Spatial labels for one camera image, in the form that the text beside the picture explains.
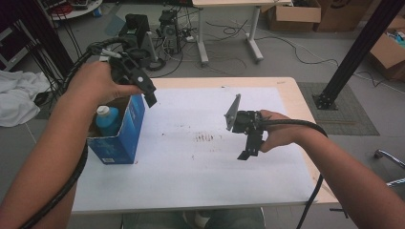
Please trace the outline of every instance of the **cardboard box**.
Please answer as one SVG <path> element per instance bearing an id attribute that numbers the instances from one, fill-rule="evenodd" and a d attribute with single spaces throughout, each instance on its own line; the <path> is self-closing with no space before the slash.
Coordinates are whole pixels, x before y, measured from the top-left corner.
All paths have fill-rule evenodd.
<path id="1" fill-rule="evenodd" d="M 96 126 L 96 115 L 90 126 L 87 144 L 104 164 L 132 164 L 137 151 L 140 128 L 145 113 L 140 94 L 116 99 L 107 104 L 116 107 L 122 124 L 116 136 L 102 136 Z"/>
<path id="2" fill-rule="evenodd" d="M 318 0 L 322 9 L 321 23 L 315 31 L 353 31 L 373 0 Z"/>
<path id="3" fill-rule="evenodd" d="M 276 6 L 268 10 L 268 27 L 271 31 L 312 31 L 313 23 L 321 21 L 321 7 L 309 0 L 309 8 Z"/>
<path id="4" fill-rule="evenodd" d="M 405 31 L 405 19 L 398 16 L 387 31 Z M 405 48 L 387 34 L 381 35 L 368 57 L 384 77 L 391 80 L 405 80 Z"/>

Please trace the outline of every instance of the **person's leg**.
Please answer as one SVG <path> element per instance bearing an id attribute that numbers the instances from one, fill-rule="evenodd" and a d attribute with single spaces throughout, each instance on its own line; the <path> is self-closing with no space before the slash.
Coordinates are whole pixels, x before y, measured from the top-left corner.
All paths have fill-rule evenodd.
<path id="1" fill-rule="evenodd" d="M 124 214 L 122 221 L 124 229 L 192 229 L 182 212 Z"/>
<path id="2" fill-rule="evenodd" d="M 204 229 L 265 229 L 261 208 L 214 210 Z"/>

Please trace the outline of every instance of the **bottle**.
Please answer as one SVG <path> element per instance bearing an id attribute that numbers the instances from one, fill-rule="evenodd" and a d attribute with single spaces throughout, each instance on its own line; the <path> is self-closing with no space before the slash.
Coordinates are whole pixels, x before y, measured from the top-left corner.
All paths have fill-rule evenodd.
<path id="1" fill-rule="evenodd" d="M 115 136 L 121 126 L 118 109 L 115 107 L 99 106 L 97 108 L 96 125 L 103 136 Z"/>

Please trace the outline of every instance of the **office chair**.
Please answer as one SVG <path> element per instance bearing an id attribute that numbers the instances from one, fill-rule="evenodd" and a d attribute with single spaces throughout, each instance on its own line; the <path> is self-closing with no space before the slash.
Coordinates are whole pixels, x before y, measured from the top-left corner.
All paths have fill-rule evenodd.
<path id="1" fill-rule="evenodd" d="M 388 154 L 387 152 L 385 152 L 383 150 L 376 150 L 374 152 L 374 158 L 382 158 L 383 156 L 388 158 L 390 161 L 392 161 L 393 163 L 395 163 L 396 165 L 400 166 L 402 169 L 405 170 L 405 163 L 400 161 L 398 158 Z M 403 183 L 405 183 L 405 178 L 396 179 L 391 182 L 387 182 L 387 185 L 389 187 L 395 187 L 395 186 L 397 186 L 399 184 L 403 184 Z"/>

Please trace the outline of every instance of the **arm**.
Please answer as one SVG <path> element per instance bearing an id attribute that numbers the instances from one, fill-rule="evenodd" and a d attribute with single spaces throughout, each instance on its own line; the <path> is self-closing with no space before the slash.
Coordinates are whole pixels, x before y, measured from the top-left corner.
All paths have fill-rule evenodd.
<path id="1" fill-rule="evenodd" d="M 80 158 L 98 105 L 138 93 L 135 86 L 115 84 L 108 64 L 84 65 L 57 101 L 44 133 L 6 193 L 0 205 L 0 228 L 21 226 L 65 184 Z M 75 187 L 36 226 L 66 227 L 74 197 Z"/>
<path id="2" fill-rule="evenodd" d="M 262 111 L 270 119 L 286 116 Z M 403 228 L 405 203 L 385 182 L 328 138 L 308 127 L 267 128 L 261 151 L 295 142 L 309 155 L 359 228 Z"/>

